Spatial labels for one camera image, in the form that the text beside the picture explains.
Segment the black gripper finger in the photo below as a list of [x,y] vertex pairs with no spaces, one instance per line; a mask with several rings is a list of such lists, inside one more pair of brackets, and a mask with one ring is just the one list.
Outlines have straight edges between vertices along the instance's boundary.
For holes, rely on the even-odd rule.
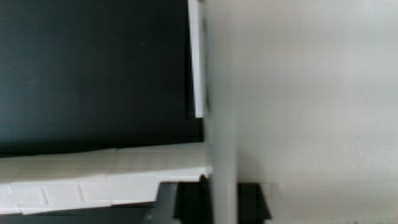
[[[257,183],[237,184],[237,224],[264,224],[271,219],[264,193]],[[209,180],[161,182],[150,224],[214,224]]]

